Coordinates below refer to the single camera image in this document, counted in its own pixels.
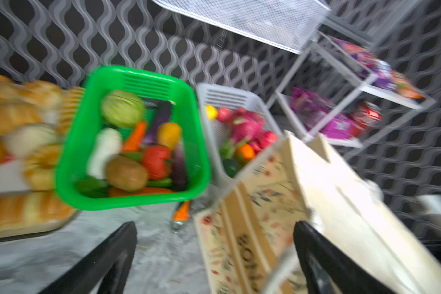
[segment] green cabbage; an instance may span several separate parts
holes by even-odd
[[[134,93],[113,90],[104,98],[101,112],[109,123],[117,127],[134,127],[142,120],[145,107],[142,99]]]

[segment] white wire mesh basket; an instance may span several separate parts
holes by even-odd
[[[201,112],[203,131],[206,137],[207,151],[212,164],[213,184],[221,188],[226,188],[234,182],[234,179],[225,173],[219,149],[227,140],[229,130],[224,123],[221,123],[217,119],[212,121],[208,119],[206,105],[212,105],[216,108],[227,107],[232,110],[243,107],[248,111],[263,115],[265,119],[263,130],[273,131],[278,136],[282,136],[282,132],[266,108],[263,100],[252,92],[230,88],[228,86],[200,83],[196,86],[196,94]],[[257,158],[253,159],[247,166],[255,165],[256,159]]]
[[[330,8],[319,0],[153,0],[163,8],[300,54]]]

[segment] gray marble countertop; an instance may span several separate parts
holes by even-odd
[[[167,203],[81,211],[49,235],[2,242],[0,294],[37,293],[126,221],[135,222],[138,243],[124,293],[207,294],[209,285],[192,220],[182,234],[170,230],[175,207],[176,203]]]

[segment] red soda can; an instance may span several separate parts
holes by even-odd
[[[380,107],[367,101],[361,101],[356,109],[349,115],[354,123],[351,127],[351,135],[358,137],[368,128],[375,126],[382,119]]]

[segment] potato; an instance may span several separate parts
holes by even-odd
[[[128,192],[144,188],[148,181],[145,167],[120,155],[113,157],[106,164],[105,173],[110,185]]]

